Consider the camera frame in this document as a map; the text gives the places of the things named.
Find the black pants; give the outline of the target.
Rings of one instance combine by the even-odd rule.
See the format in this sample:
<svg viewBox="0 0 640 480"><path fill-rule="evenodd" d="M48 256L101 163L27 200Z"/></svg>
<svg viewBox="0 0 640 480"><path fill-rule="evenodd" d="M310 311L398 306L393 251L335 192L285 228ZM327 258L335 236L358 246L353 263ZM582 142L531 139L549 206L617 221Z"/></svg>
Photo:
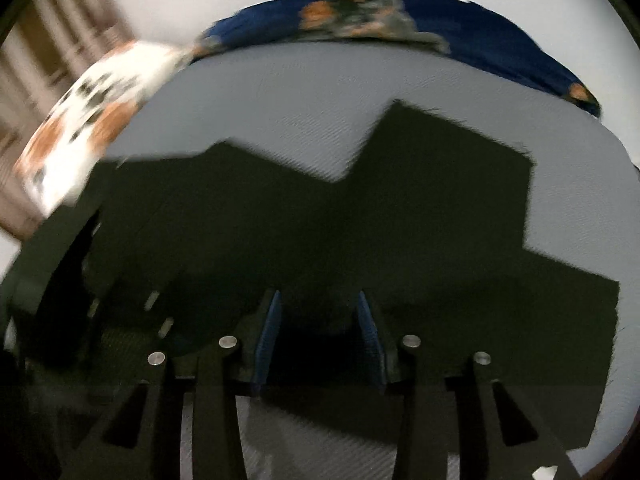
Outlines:
<svg viewBox="0 0 640 480"><path fill-rule="evenodd" d="M279 325L250 352L268 398L365 436L392 435L382 392L402 376L460 385L475 352L498 374L511 442L526 395L567 448L587 444L610 367L620 286L525 245L533 157L393 103L329 183L231 142L186 158L101 164L108 185L84 272L108 316L151 292L183 352L265 296Z"/></svg>

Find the white orange floral pillow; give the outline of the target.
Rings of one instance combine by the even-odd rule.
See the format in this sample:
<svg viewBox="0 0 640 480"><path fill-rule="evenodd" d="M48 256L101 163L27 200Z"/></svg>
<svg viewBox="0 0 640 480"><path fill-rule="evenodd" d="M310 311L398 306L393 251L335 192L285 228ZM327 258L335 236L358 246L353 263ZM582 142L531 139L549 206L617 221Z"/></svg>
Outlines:
<svg viewBox="0 0 640 480"><path fill-rule="evenodd" d="M76 200L108 146L193 59L190 48L129 41L103 55L70 86L14 165L43 216Z"/></svg>

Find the beige curtain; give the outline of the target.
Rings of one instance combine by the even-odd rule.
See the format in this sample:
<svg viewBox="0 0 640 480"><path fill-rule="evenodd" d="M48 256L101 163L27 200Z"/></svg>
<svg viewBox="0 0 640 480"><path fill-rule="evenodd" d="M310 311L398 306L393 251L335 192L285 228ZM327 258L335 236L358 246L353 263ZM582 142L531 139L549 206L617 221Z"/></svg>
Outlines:
<svg viewBox="0 0 640 480"><path fill-rule="evenodd" d="M41 221L14 162L75 80L132 38L114 0L1 0L1 229L9 236L24 240Z"/></svg>

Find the grey mesh mattress cover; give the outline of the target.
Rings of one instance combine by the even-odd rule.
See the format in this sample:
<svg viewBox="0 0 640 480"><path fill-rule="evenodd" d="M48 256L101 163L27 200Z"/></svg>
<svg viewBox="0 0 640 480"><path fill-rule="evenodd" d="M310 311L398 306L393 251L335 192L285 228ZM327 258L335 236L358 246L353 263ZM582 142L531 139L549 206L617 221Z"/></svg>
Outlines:
<svg viewBox="0 0 640 480"><path fill-rule="evenodd" d="M612 367L580 472L623 441L639 406L639 180L620 139L556 96L388 44L272 44L204 58L158 90L111 158L204 151L230 139L336 180L393 100L533 159L526 244L620 283Z"/></svg>

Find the blue floral blanket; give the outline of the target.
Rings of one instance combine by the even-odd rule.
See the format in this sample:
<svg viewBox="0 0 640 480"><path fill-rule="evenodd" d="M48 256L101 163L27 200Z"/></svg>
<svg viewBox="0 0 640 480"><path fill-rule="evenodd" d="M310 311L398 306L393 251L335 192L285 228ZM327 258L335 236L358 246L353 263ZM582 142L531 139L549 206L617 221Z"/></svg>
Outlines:
<svg viewBox="0 0 640 480"><path fill-rule="evenodd" d="M196 58L289 41L380 40L418 46L557 96L594 117L586 85L524 30L462 0L270 0L216 21L198 36Z"/></svg>

